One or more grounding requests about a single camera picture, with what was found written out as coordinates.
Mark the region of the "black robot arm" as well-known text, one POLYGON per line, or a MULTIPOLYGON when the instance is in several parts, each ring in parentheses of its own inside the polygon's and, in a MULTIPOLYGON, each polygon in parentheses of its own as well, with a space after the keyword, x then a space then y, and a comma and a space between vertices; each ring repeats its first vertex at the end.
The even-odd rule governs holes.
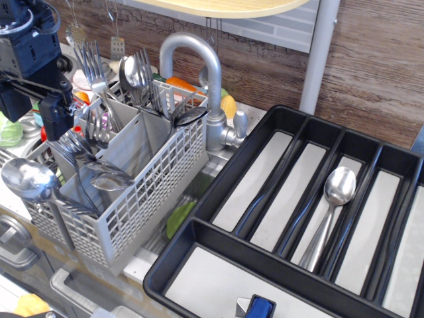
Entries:
POLYGON ((57 65, 60 16, 45 1, 1 2, 1 112, 12 122, 38 109, 49 141, 74 125, 72 85, 57 65))

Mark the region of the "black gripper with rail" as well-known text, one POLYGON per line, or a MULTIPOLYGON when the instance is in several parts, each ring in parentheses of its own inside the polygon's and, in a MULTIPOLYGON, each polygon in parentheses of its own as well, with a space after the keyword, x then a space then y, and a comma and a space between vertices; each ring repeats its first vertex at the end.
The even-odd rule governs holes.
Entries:
POLYGON ((58 68, 41 68, 28 78, 1 72, 1 109, 16 121, 39 102, 49 141, 59 140, 74 127, 74 100, 69 80, 58 68))

